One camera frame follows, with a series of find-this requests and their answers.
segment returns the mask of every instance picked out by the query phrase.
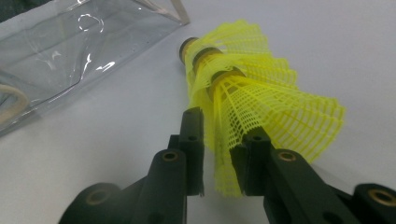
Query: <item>white background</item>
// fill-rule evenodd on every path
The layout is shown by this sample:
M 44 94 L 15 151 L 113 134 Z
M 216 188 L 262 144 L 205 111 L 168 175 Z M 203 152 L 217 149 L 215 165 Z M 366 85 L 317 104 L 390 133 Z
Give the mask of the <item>white background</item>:
M 180 43 L 226 21 L 258 23 L 302 90 L 337 97 L 346 124 L 313 164 L 348 193 L 359 183 L 396 189 L 396 1 L 185 0 L 191 24 L 38 120 L 0 138 L 0 223 L 57 223 L 97 182 L 122 188 L 147 174 L 178 133 L 188 104 Z M 188 223 L 268 223 L 262 197 L 222 198 L 205 154 L 205 197 Z

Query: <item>stacked shuttlecocks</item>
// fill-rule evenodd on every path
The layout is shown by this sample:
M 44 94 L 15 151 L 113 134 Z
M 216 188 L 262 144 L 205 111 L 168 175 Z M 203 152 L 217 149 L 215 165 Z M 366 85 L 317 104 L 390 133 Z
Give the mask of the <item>stacked shuttlecocks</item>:
M 345 109 L 336 99 L 300 91 L 286 59 L 274 58 L 258 25 L 224 23 L 180 48 L 189 107 L 205 117 L 205 143 L 216 156 L 216 189 L 241 195 L 230 149 L 262 127 L 275 148 L 314 160 L 334 139 Z

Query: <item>yellow shuttlecock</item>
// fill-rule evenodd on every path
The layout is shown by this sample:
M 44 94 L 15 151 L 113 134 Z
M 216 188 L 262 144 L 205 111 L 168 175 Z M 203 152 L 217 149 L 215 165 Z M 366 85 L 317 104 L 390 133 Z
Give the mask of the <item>yellow shuttlecock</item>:
M 216 189 L 241 195 L 230 150 L 262 127 L 275 148 L 314 160 L 340 131 L 345 109 L 336 99 L 299 91 L 286 59 L 274 58 L 259 26 L 224 23 L 180 48 L 189 107 L 205 117 L 205 144 L 216 156 Z

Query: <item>shuttlecock cork base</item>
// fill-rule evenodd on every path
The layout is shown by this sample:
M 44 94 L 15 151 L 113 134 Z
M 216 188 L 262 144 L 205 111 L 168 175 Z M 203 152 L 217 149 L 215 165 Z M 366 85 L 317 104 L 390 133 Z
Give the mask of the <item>shuttlecock cork base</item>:
M 275 148 L 312 161 L 339 133 L 345 109 L 333 98 L 300 91 L 297 73 L 275 58 L 258 25 L 224 23 L 180 48 L 189 107 L 205 117 L 205 144 L 216 156 L 216 189 L 240 196 L 230 150 L 249 131 L 263 128 Z

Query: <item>screw hole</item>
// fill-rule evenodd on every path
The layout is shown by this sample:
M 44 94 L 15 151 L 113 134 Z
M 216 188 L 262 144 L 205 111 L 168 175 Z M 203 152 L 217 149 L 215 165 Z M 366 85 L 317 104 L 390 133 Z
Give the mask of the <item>screw hole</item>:
M 297 160 L 296 156 L 294 154 L 291 154 L 290 152 L 281 152 L 278 154 L 278 157 L 282 161 L 295 161 Z
M 331 212 L 323 213 L 323 218 L 330 224 L 343 224 L 343 219 Z
M 385 206 L 396 207 L 396 196 L 391 195 L 382 189 L 370 189 L 370 197 L 377 203 L 381 203 Z
M 196 140 L 197 140 L 197 137 L 195 137 L 195 136 L 189 136 L 189 140 L 190 140 L 190 141 L 196 141 Z
M 107 201 L 110 195 L 111 192 L 107 189 L 97 189 L 87 196 L 85 202 L 89 205 L 98 205 Z
M 178 155 L 176 152 L 165 152 L 163 153 L 163 160 L 164 161 L 175 161 L 177 160 Z

